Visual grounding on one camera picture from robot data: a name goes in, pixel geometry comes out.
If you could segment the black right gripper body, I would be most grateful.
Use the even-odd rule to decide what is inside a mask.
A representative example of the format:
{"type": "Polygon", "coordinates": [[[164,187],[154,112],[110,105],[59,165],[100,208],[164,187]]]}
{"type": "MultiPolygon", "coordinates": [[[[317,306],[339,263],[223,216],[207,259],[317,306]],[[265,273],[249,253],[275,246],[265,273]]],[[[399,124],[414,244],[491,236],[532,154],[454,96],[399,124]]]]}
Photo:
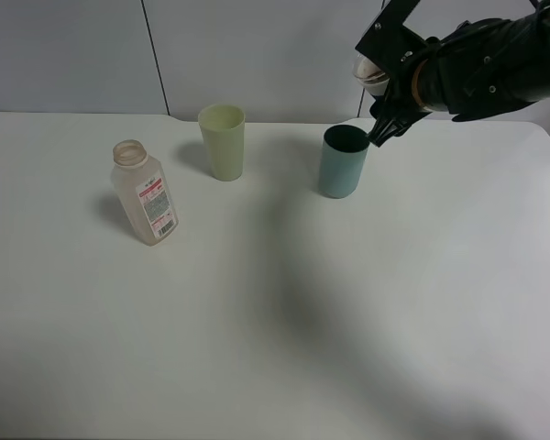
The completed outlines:
{"type": "Polygon", "coordinates": [[[363,61],[375,65],[386,78],[360,82],[373,99],[369,112],[378,115],[395,101],[400,109],[433,113],[440,110],[440,41],[424,39],[405,26],[417,1],[388,1],[356,45],[363,61]]]}

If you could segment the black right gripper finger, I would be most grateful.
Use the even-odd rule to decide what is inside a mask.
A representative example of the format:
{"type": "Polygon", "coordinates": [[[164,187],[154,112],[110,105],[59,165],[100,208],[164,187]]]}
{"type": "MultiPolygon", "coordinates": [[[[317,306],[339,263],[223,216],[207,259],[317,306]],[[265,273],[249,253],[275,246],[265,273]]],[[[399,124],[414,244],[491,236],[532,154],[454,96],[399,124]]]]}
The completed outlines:
{"type": "Polygon", "coordinates": [[[391,138],[402,136],[413,124],[411,114],[391,109],[379,110],[375,116],[375,124],[367,133],[369,143],[381,147],[391,138]]]}

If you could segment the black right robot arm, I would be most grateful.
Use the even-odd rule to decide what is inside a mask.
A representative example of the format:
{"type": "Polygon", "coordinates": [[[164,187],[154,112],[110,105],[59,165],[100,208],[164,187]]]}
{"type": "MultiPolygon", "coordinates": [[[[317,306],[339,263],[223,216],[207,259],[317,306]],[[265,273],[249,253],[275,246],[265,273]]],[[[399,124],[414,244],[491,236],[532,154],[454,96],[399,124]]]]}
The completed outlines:
{"type": "Polygon", "coordinates": [[[439,39],[404,25],[416,2],[388,2],[356,45],[389,79],[370,107],[368,140],[379,147],[434,112],[467,122],[550,98],[550,1],[533,5],[523,18],[465,21],[439,39]]]}

